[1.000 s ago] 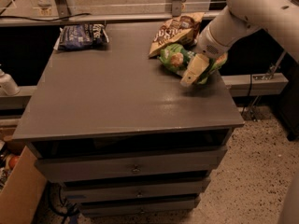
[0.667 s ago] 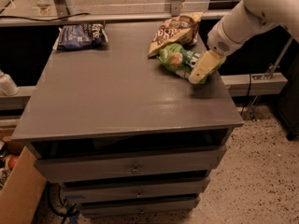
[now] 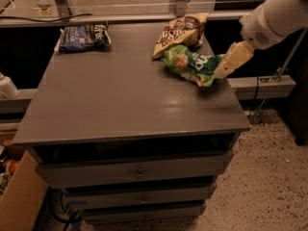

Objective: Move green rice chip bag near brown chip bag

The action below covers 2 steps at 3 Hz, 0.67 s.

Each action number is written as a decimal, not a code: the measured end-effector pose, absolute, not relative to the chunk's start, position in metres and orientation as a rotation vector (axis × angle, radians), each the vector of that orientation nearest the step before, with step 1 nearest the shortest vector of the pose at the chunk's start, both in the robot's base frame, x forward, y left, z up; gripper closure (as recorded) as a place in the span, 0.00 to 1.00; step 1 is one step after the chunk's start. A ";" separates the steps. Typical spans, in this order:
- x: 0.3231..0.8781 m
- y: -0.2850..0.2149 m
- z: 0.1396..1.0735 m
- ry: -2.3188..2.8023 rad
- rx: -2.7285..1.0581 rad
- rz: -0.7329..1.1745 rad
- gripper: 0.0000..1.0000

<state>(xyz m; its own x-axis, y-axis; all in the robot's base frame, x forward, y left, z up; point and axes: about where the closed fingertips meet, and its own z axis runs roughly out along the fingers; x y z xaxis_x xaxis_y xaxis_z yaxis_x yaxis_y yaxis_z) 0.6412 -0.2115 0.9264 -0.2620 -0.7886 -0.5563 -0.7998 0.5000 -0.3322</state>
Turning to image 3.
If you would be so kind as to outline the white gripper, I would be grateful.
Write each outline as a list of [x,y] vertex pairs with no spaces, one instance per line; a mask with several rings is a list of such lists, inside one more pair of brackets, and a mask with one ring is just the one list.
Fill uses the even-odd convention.
[[283,36],[277,35],[267,23],[264,5],[244,15],[240,23],[241,36],[244,40],[231,44],[214,71],[215,78],[222,79],[248,62],[253,57],[255,48],[268,49],[284,39]]

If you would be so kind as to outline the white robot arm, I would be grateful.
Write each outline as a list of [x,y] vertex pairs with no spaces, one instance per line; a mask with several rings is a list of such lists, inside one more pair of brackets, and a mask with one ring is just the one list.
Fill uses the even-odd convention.
[[232,43],[214,71],[222,79],[248,62],[254,51],[268,49],[308,27],[308,0],[266,0],[240,19],[242,41]]

